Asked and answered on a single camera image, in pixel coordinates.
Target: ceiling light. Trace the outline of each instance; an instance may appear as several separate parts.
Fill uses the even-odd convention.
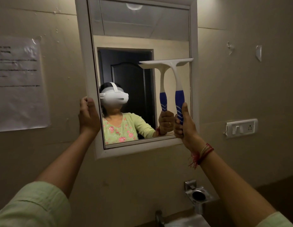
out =
[[[126,6],[130,10],[140,10],[143,7],[143,5],[136,5],[136,4],[131,4],[131,3],[126,3]]]

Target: door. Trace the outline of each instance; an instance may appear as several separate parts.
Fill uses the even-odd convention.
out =
[[[156,129],[152,70],[142,69],[138,65],[139,61],[152,60],[152,52],[140,49],[130,51],[99,49],[98,59],[101,84],[105,82],[120,84],[124,92],[129,94],[129,101],[121,111],[141,116],[146,123]]]

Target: floral shirt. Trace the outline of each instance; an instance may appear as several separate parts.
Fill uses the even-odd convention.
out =
[[[153,137],[155,130],[143,118],[133,113],[122,113],[122,116],[118,127],[102,118],[106,145],[138,140],[138,133],[146,139]]]

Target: power socket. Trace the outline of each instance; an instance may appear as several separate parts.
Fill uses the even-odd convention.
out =
[[[226,123],[224,134],[227,138],[251,135],[258,131],[258,119],[240,120]]]

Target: paper notice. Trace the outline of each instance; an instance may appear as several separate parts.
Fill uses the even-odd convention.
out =
[[[0,131],[49,125],[39,42],[0,36]]]

